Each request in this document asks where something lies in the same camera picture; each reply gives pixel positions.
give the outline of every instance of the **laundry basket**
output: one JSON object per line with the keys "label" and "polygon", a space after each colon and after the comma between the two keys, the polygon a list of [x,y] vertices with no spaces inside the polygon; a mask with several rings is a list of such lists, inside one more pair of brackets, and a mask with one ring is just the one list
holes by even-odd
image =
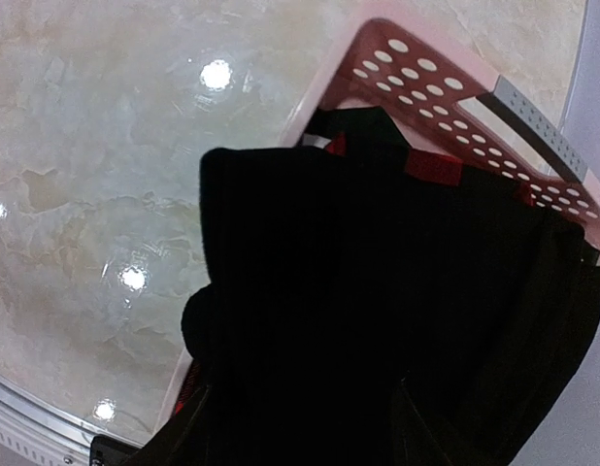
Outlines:
{"label": "laundry basket", "polygon": [[[281,144],[296,144],[316,107],[367,106],[384,107],[418,149],[450,153],[528,183],[539,207],[582,224],[586,238],[600,249],[600,183],[584,161],[507,79],[401,3],[368,3],[358,10],[319,68]],[[524,156],[522,144],[499,136],[494,119],[550,169],[540,171]]]}

